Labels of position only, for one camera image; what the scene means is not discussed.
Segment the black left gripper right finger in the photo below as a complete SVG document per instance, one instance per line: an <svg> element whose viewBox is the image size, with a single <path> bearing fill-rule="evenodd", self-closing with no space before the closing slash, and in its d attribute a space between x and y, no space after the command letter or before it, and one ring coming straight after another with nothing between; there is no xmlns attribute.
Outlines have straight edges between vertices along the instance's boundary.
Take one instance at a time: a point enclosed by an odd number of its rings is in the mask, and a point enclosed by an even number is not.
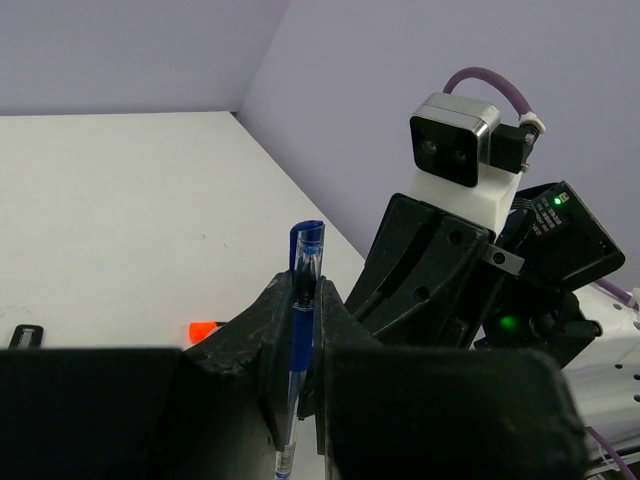
<svg viewBox="0 0 640 480"><path fill-rule="evenodd" d="M581 479L585 429L555 362L530 350L385 346L321 279L317 445L329 479Z"/></svg>

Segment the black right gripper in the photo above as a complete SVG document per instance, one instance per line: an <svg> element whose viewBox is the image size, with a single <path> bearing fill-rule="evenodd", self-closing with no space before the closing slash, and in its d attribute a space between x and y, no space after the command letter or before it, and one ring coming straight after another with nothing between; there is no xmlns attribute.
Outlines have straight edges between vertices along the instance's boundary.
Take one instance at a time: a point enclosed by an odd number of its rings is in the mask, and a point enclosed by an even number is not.
<svg viewBox="0 0 640 480"><path fill-rule="evenodd" d="M347 310L385 345L467 350L479 320L464 295L494 238L396 193ZM474 347L534 349L567 366L603 333L576 290L622 267L624 253L566 181L519 191L497 245L524 263L504 281Z"/></svg>

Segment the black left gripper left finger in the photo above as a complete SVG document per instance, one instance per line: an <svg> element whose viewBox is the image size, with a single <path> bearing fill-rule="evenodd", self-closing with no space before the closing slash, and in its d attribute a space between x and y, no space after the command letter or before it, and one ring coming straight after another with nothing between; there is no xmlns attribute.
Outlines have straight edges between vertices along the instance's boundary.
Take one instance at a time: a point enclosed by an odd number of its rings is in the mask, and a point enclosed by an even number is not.
<svg viewBox="0 0 640 480"><path fill-rule="evenodd" d="M5 479L270 479L284 445L291 277L188 348L7 349Z"/></svg>

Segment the blue gel pen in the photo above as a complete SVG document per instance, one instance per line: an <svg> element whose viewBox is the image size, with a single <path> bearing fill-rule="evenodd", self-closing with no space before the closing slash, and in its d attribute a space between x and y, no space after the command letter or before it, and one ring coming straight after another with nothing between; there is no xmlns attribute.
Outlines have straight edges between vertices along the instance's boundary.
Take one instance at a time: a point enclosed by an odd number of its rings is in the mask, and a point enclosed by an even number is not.
<svg viewBox="0 0 640 480"><path fill-rule="evenodd" d="M276 455L274 479L291 478L299 420L298 408L311 364L314 298L322 269L324 233L325 224L321 220L302 221L290 231L293 332L284 450Z"/></svg>

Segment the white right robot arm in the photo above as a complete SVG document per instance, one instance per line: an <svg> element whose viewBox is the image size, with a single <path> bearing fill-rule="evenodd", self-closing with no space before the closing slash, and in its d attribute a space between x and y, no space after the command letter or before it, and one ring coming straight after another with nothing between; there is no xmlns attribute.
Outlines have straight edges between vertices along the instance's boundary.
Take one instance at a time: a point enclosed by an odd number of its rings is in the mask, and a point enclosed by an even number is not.
<svg viewBox="0 0 640 480"><path fill-rule="evenodd" d="M533 349L564 370L591 478L639 475L639 299L607 277L624 255L566 182L519 191L501 233L394 195L349 312L389 345Z"/></svg>

